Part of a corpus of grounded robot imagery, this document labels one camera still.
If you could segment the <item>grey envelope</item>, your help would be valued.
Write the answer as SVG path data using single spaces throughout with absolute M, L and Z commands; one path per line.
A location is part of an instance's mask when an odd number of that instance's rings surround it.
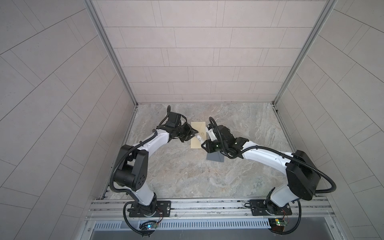
M 207 153 L 207 160 L 223 163 L 225 161 L 225 156 L 222 155 L 220 152 Z

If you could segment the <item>white glue stick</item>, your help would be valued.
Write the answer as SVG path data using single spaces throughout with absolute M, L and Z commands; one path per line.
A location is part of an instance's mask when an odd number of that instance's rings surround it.
M 202 136 L 200 136 L 200 135 L 196 135 L 196 138 L 197 138 L 197 140 L 199 141 L 199 143 L 202 145 L 206 140 L 202 137 Z

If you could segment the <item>yellow paper envelope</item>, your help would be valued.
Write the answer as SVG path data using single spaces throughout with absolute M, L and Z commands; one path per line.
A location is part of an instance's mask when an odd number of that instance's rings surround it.
M 205 140 L 207 140 L 207 135 L 206 135 L 206 122 L 191 122 L 191 126 L 198 130 L 199 133 L 196 135 L 202 136 Z M 201 144 L 197 140 L 196 137 L 191 139 L 191 149 L 201 149 Z

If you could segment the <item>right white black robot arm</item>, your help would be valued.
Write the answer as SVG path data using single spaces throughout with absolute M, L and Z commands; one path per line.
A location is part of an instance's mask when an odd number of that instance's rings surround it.
M 231 131 L 209 118 L 210 138 L 202 143 L 207 153 L 220 153 L 229 159 L 246 159 L 262 163 L 285 174 L 287 183 L 273 188 L 259 207 L 269 215 L 277 215 L 290 202 L 312 200 L 316 194 L 332 193 L 336 183 L 320 171 L 303 151 L 281 152 L 258 145 L 246 138 L 234 137 Z

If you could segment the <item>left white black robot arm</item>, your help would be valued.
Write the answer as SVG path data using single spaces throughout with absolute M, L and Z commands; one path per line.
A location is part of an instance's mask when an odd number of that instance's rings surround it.
M 187 122 L 187 118 L 167 107 L 166 117 L 153 129 L 153 134 L 134 146 L 120 148 L 109 186 L 114 193 L 125 193 L 134 199 L 133 210 L 146 217 L 157 210 L 157 196 L 146 184 L 149 157 L 171 140 L 187 142 L 198 135 Z

